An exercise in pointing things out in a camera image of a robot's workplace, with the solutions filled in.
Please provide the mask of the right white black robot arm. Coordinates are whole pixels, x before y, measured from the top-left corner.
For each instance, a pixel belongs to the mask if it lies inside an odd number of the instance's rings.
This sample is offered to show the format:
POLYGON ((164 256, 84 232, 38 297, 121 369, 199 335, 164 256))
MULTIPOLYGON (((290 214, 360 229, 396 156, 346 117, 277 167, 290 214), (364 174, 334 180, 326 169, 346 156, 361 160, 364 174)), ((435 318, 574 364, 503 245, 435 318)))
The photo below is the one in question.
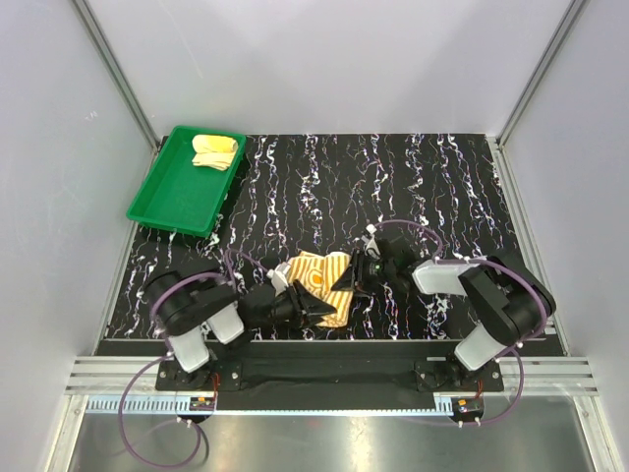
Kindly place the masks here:
POLYGON ((420 391, 475 388, 492 361, 540 335, 556 311, 551 293, 510 252, 471 260, 420 261, 404 253, 357 251, 332 289, 367 295, 381 282, 404 293, 465 297, 478 317, 476 327, 443 361, 433 368, 415 368, 420 391))

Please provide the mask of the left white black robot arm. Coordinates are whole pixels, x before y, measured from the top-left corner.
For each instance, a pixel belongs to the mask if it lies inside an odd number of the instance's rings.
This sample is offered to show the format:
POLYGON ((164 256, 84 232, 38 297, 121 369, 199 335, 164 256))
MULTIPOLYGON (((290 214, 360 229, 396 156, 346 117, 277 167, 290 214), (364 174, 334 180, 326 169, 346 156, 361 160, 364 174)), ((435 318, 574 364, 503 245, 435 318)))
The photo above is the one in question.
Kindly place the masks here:
POLYGON ((220 383, 221 365, 205 344, 201 326, 235 349, 252 339, 252 330, 273 325, 302 328, 334 315, 336 308, 317 298, 298 280, 288 280, 281 264, 268 280, 240 296, 223 276, 198 272, 184 277, 174 270, 152 279, 144 290, 149 316, 162 331, 172 358, 162 361, 158 390, 205 390, 220 383))

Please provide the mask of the yellow orange striped towel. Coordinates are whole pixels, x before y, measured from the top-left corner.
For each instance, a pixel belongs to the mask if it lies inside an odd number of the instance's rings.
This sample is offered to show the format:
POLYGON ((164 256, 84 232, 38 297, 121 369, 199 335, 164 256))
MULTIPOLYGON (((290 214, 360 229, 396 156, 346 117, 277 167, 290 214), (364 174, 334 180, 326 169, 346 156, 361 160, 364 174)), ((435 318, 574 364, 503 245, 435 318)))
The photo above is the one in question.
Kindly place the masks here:
POLYGON ((325 315, 320 327, 340 328, 347 325, 353 299, 351 291, 333 290, 332 286, 349 267, 351 256, 343 252, 333 252, 320 256, 301 252, 288 261, 288 280, 299 280, 316 298, 335 309, 331 315, 325 315))

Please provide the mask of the yellow cream towel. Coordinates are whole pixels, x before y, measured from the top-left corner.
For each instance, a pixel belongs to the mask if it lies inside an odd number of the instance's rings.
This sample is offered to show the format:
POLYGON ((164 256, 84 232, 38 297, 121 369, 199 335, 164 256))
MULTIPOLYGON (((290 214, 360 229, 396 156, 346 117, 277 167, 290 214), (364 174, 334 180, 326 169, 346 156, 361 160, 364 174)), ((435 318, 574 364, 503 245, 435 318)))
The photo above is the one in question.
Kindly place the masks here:
POLYGON ((226 136, 196 135, 192 139, 195 152, 192 163, 197 167, 209 167, 226 171, 232 164, 238 143, 226 136))

